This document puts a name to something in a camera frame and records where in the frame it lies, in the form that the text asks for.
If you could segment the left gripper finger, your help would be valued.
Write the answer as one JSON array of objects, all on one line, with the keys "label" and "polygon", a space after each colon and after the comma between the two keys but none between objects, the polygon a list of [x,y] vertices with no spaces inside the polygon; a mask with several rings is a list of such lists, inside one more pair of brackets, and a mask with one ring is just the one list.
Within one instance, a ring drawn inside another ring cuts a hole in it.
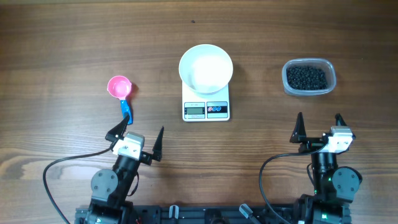
[{"label": "left gripper finger", "polygon": [[130,115],[128,113],[124,113],[124,119],[114,128],[112,128],[107,132],[107,138],[118,139],[119,137],[121,137],[126,131],[129,120],[130,120]]},{"label": "left gripper finger", "polygon": [[162,127],[159,131],[154,147],[152,148],[153,152],[162,152],[163,135],[164,135],[164,127]]}]

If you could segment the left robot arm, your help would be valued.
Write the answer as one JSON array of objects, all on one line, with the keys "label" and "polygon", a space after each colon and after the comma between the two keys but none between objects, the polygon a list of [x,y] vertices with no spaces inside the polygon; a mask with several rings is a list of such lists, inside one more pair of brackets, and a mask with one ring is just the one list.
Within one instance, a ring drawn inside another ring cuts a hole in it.
[{"label": "left robot arm", "polygon": [[78,208],[75,223],[123,224],[141,223],[138,212],[132,202],[126,200],[137,187],[131,189],[134,180],[139,180],[138,168],[141,164],[151,165],[152,161],[162,159],[161,128],[152,153],[144,152],[145,137],[126,132],[129,115],[106,133],[105,140],[111,142],[110,149],[117,155],[111,169],[98,171],[91,179],[91,201],[87,208]]}]

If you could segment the pink scoop blue handle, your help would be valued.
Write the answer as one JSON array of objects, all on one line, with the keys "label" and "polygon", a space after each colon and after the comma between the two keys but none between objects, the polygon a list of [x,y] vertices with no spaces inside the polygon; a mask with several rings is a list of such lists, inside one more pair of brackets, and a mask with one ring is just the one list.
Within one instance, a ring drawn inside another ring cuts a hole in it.
[{"label": "pink scoop blue handle", "polygon": [[132,91],[132,83],[124,76],[111,78],[107,86],[108,93],[120,101],[123,118],[129,117],[127,124],[133,123],[131,107],[127,98]]}]

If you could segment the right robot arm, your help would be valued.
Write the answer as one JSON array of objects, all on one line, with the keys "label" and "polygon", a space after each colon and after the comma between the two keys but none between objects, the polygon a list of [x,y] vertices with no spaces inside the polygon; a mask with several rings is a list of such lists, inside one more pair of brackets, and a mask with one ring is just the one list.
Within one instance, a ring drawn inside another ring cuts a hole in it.
[{"label": "right robot arm", "polygon": [[314,195],[303,194],[294,204],[294,223],[351,223],[349,204],[363,181],[354,168],[339,166],[337,155],[349,150],[356,139],[340,114],[336,124],[319,138],[305,131],[303,115],[297,115],[291,143],[299,143],[298,154],[311,156]]}]

